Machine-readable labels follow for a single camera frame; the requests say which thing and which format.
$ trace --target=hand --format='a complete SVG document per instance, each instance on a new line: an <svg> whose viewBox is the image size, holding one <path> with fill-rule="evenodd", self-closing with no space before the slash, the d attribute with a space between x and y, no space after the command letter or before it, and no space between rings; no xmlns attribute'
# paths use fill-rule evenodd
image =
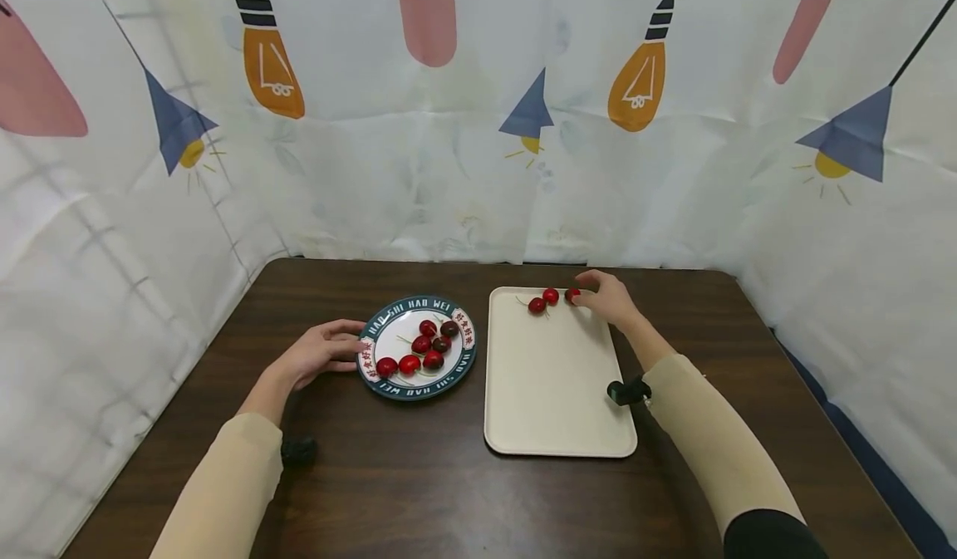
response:
<svg viewBox="0 0 957 559"><path fill-rule="evenodd" d="M293 390L305 387L322 372L356 370L353 356L359 353L363 346L359 343L359 337L353 333L361 332L365 326L365 322L355 320L337 320L314 326L305 331L272 366L292 379L295 383ZM353 358L353 361L340 362L333 358Z"/></svg>
<svg viewBox="0 0 957 559"><path fill-rule="evenodd" d="M625 326L641 316L635 302L631 301L628 288L618 281L618 277L590 270L575 277L575 281L586 287L598 286L598 291L582 291L581 295L572 298L574 305L591 309L606 322L617 326L619 331L624 331Z"/></svg>

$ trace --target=plate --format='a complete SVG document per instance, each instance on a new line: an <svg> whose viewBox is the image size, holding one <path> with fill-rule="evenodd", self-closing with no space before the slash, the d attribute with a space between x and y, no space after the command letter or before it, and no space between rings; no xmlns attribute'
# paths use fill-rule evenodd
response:
<svg viewBox="0 0 957 559"><path fill-rule="evenodd" d="M459 325L459 334L445 353L445 364L436 371L421 369L411 376L380 378L376 362L384 357L398 362L411 353L410 341L420 334L418 326L423 320L431 320L436 326L448 320ZM390 400L418 401L445 393L465 377L476 357L479 334L464 309L433 295L416 295L380 309L366 323L359 340L366 346L357 359L359 372L370 389Z"/></svg>

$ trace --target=tray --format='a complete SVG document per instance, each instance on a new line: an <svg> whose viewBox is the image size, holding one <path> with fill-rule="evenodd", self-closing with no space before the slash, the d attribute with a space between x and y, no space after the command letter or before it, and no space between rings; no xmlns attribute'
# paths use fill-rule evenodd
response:
<svg viewBox="0 0 957 559"><path fill-rule="evenodd" d="M621 380L605 321L565 301L534 316L541 288L489 296L485 440L502 454L624 458L638 444L628 407L605 391Z"/></svg>

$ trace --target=blue lamp shade print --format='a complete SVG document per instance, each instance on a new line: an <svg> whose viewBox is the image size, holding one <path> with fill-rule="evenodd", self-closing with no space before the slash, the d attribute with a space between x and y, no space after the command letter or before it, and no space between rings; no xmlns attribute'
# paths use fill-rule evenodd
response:
<svg viewBox="0 0 957 559"><path fill-rule="evenodd" d="M862 174L884 180L884 135L891 110L891 88L857 102L798 140L817 150L814 169L825 179Z"/></svg>
<svg viewBox="0 0 957 559"><path fill-rule="evenodd" d="M144 71L147 86L150 87L153 115L159 133L159 152L163 155L166 174L173 174L177 166L192 169L206 150L203 134L218 125L166 92L150 69L144 67Z"/></svg>
<svg viewBox="0 0 957 559"><path fill-rule="evenodd" d="M537 76L535 82L528 88L528 92L522 97L515 110L508 115L498 131L516 135L522 141L524 149L532 154L532 159L528 162L528 167L535 162L535 156L542 149L539 140L542 137L542 127L555 125L552 123L552 115L548 114L548 108L544 105L544 69ZM511 158L523 154L525 150L519 150L505 155L505 158Z"/></svg>

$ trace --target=fabric backdrop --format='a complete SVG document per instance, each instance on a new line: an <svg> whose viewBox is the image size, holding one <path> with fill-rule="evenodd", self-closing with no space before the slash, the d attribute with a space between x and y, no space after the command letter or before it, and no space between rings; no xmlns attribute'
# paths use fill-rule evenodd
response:
<svg viewBox="0 0 957 559"><path fill-rule="evenodd" d="M0 555L302 254L725 270L954 557L949 1L0 0Z"/></svg>

